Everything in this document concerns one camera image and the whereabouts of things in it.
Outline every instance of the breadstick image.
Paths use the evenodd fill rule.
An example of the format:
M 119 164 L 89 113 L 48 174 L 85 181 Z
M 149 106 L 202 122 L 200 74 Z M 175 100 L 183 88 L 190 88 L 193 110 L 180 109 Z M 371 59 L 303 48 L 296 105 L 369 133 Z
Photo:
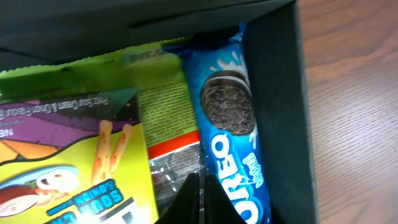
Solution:
M 106 180 L 110 177 L 109 174 L 109 162 L 111 156 L 111 141 L 110 135 L 112 131 L 112 122 L 101 121 L 99 123 L 99 135 L 97 152 L 95 155 L 95 161 L 93 166 L 93 172 L 91 176 L 91 184 L 96 185 L 102 180 Z
M 110 174 L 113 176 L 114 172 L 118 168 L 119 161 L 122 158 L 123 152 L 127 146 L 127 143 L 130 140 L 131 133 L 132 133 L 132 126 L 130 124 L 125 124 L 122 129 L 122 133 L 120 135 L 119 141 L 116 145 L 116 148 L 113 152 L 111 158 L 111 165 L 110 165 Z

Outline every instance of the cookie image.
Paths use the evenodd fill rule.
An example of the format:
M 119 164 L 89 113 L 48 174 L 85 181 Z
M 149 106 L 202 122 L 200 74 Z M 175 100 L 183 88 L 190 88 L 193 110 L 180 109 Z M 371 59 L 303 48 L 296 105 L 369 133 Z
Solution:
M 239 72 L 212 74 L 202 86 L 201 106 L 210 123 L 235 136 L 250 134 L 256 120 L 249 85 Z

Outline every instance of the wooden table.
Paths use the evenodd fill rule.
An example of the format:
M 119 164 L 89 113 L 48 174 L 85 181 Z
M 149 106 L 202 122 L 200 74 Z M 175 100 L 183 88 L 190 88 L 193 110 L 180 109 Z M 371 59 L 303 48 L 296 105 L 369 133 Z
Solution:
M 398 1 L 300 7 L 321 223 L 398 223 Z

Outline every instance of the black box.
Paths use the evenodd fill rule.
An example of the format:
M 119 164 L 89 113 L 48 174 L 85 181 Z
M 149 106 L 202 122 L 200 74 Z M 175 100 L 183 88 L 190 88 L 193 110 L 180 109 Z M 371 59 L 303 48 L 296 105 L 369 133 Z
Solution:
M 244 53 L 274 221 L 319 223 L 297 2 L 3 1 L 0 18 L 0 71 L 248 22 Z

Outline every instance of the blue package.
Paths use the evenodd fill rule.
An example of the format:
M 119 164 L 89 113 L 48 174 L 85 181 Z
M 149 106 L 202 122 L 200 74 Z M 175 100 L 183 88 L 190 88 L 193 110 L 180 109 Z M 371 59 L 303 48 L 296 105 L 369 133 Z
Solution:
M 219 178 L 248 224 L 271 223 L 259 136 L 241 39 L 180 54 L 208 172 Z

